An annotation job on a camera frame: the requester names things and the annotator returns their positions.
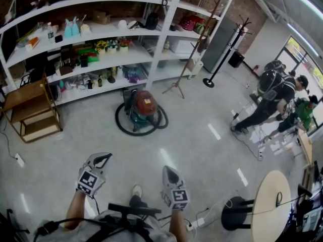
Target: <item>gray refrigerator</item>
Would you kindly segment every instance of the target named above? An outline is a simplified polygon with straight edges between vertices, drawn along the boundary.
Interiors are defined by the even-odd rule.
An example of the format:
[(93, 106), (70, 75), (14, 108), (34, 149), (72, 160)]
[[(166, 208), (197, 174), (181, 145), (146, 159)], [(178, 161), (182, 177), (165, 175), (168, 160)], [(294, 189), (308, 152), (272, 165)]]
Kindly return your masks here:
[[(220, 61), (228, 51), (230, 44), (237, 36), (237, 25), (231, 21), (230, 19), (224, 17), (214, 38), (212, 39), (210, 45), (208, 46), (204, 56), (202, 57), (203, 66), (210, 73), (213, 73)], [(235, 48), (238, 47), (243, 36), (240, 37)]]

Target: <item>brick wall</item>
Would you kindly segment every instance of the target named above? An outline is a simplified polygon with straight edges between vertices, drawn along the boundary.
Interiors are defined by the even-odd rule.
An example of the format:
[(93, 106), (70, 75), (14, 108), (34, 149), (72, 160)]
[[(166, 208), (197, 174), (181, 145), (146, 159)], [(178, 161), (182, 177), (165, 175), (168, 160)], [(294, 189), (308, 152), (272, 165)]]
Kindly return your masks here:
[[(17, 9), (21, 10), (26, 5), (35, 0), (17, 0)], [(197, 5), (199, 0), (183, 0)], [(203, 0), (202, 7), (208, 11), (212, 11), (215, 1), (217, 0)], [(3, 24), (4, 16), (8, 11), (11, 4), (11, 0), (0, 0), (0, 23)], [(225, 6), (226, 1), (223, 0), (221, 8)], [(61, 21), (63, 22), (65, 18), (72, 18), (73, 16), (78, 16), (81, 18), (84, 14), (87, 14), (89, 18), (91, 17), (91, 12), (93, 9), (105, 10), (110, 14), (118, 17), (141, 17), (144, 10), (145, 3), (132, 3), (132, 2), (105, 2), (105, 3), (91, 3), (76, 5), (71, 7), (66, 7), (63, 9), (57, 9), (46, 14), (36, 16), (28, 21), (19, 24), (20, 34), (25, 33), (31, 27), (33, 27), (37, 21)], [(184, 14), (190, 14), (191, 12), (178, 9), (175, 14), (174, 21), (178, 22)], [(239, 17), (241, 15), (243, 18), (250, 18), (252, 24), (248, 25), (249, 32), (253, 35), (248, 35), (241, 42), (239, 50), (241, 53), (245, 53), (249, 46), (252, 44), (256, 35), (264, 25), (266, 20), (266, 15), (259, 8), (254, 0), (233, 0), (229, 10), (227, 12), (227, 17), (236, 23), (241, 23)]]

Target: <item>vacuum hose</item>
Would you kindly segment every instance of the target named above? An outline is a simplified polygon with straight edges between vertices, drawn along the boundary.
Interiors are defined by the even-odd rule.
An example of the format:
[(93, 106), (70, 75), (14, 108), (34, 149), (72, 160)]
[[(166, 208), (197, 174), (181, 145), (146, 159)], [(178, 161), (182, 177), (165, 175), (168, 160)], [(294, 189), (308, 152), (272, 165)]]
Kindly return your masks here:
[(153, 125), (153, 127), (157, 128), (157, 129), (164, 129), (168, 126), (168, 117), (166, 115), (166, 112), (164, 111), (164, 109), (158, 105), (158, 108), (157, 108), (157, 113), (158, 113), (158, 119), (159, 119), (159, 115), (161, 115), (161, 112), (163, 113), (164, 115), (164, 118), (165, 118), (165, 124), (163, 126), (160, 126), (160, 121), (157, 121), (156, 123), (153, 121), (153, 116), (150, 115), (147, 117), (147, 120)]
[[(127, 129), (123, 128), (123, 126), (120, 124), (120, 120), (119, 120), (119, 113), (121, 111), (121, 109), (125, 106), (124, 103), (122, 103), (116, 110), (116, 114), (115, 114), (115, 118), (116, 118), (116, 123), (117, 126), (119, 127), (119, 129), (126, 133), (127, 135), (131, 135), (131, 136), (145, 136), (145, 135), (149, 135), (152, 132), (156, 131), (156, 129), (164, 129), (168, 126), (168, 117), (164, 111), (164, 109), (158, 105), (157, 108), (157, 121), (154, 122), (153, 121), (153, 116), (147, 117), (147, 120), (151, 123), (151, 125), (153, 126), (153, 128), (145, 133), (135, 133), (135, 132), (130, 132)], [(165, 124), (163, 126), (160, 126), (160, 122), (163, 119), (163, 115), (165, 118)]]

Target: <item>person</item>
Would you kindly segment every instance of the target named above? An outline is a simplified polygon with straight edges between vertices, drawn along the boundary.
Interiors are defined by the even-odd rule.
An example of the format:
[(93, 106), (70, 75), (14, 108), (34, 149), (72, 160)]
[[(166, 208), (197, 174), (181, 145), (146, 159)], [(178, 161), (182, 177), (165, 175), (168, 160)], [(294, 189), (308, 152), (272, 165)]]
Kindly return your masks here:
[(310, 124), (312, 122), (313, 117), (313, 110), (318, 104), (317, 97), (315, 95), (309, 96), (309, 101), (304, 99), (297, 99), (295, 103), (295, 112), (290, 114), (284, 121), (282, 121), (282, 115), (278, 114), (277, 116), (271, 117), (264, 122), (264, 124), (269, 124), (275, 121), (282, 121), (280, 122), (278, 128), (272, 131), (268, 136), (263, 139), (262, 143), (266, 143), (270, 140), (273, 136), (278, 133), (282, 133), (287, 129), (297, 126), (299, 129), (303, 131), (308, 131)]
[(296, 91), (302, 91), (308, 86), (308, 80), (304, 75), (297, 78), (285, 76), (282, 88), (278, 91), (274, 100), (262, 99), (254, 113), (231, 127), (231, 131), (236, 134), (248, 133), (248, 127), (255, 126), (266, 121), (272, 114), (278, 111), (281, 115), (285, 113), (285, 106), (295, 97)]
[(288, 74), (289, 74), (290, 76), (293, 76), (293, 77), (295, 77), (295, 76), (296, 76), (296, 72), (295, 72), (295, 70), (292, 70), (292, 71), (288, 72)]
[[(76, 190), (74, 197), (71, 201), (70, 207), (68, 209), (66, 218), (84, 218), (84, 204), (85, 204), (86, 194)], [(147, 208), (148, 205), (141, 201), (142, 197), (142, 187), (140, 185), (135, 185), (132, 189), (132, 197), (129, 202), (129, 206), (132, 208)], [(102, 220), (105, 216), (111, 216), (111, 214), (118, 214), (112, 211), (104, 211), (94, 218), (94, 220)], [(140, 216), (128, 215), (128, 219), (140, 219)], [(148, 217), (144, 219), (147, 224), (144, 226), (147, 230), (151, 241), (158, 242), (187, 242), (187, 234), (184, 222), (184, 213), (182, 210), (173, 210), (171, 216), (171, 223), (169, 232), (162, 230), (161, 226), (156, 218)], [(90, 237), (101, 230), (99, 225), (93, 224), (92, 222), (74, 220), (65, 222), (64, 228), (60, 227), (54, 232), (47, 234), (46, 236), (39, 236), (36, 240), (37, 242), (77, 242), (77, 241), (87, 241)], [(144, 241), (143, 237), (138, 233), (131, 233), (128, 230), (123, 230), (121, 232), (115, 231), (116, 234), (105, 238), (104, 240), (94, 240), (95, 242), (100, 241), (120, 241), (120, 242), (136, 242)]]

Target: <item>trash can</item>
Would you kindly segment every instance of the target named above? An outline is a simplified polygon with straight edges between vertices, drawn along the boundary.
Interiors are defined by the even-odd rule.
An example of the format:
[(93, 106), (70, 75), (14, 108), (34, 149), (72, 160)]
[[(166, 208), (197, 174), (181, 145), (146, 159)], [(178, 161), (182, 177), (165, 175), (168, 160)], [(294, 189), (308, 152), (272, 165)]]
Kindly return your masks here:
[(235, 51), (229, 60), (229, 64), (234, 68), (238, 68), (243, 62), (243, 60), (244, 56), (238, 51)]

